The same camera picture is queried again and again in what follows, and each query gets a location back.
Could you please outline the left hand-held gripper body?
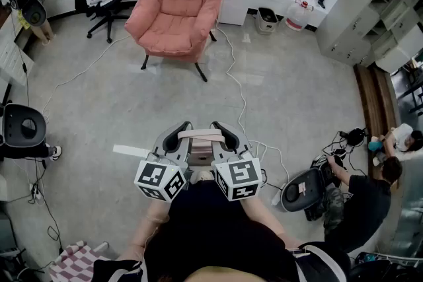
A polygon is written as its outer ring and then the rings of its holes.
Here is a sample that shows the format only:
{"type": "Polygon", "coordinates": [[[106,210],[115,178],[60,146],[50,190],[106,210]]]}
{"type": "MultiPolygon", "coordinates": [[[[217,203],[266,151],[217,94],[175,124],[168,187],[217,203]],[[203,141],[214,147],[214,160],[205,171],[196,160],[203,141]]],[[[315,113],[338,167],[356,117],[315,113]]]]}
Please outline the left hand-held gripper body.
{"type": "Polygon", "coordinates": [[[173,201],[186,185],[189,155],[190,150],[186,162],[182,162],[150,152],[146,160],[140,161],[134,184],[150,199],[173,201]]]}

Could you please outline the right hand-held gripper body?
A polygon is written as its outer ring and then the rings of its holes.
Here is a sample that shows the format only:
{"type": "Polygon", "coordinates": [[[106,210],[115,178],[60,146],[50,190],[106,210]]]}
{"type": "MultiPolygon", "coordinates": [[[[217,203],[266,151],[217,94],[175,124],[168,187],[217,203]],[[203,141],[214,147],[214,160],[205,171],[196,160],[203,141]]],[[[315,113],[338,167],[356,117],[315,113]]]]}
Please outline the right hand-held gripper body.
{"type": "Polygon", "coordinates": [[[258,195],[263,183],[260,162],[250,151],[215,160],[211,164],[215,181],[228,201],[240,201],[258,195]]]}

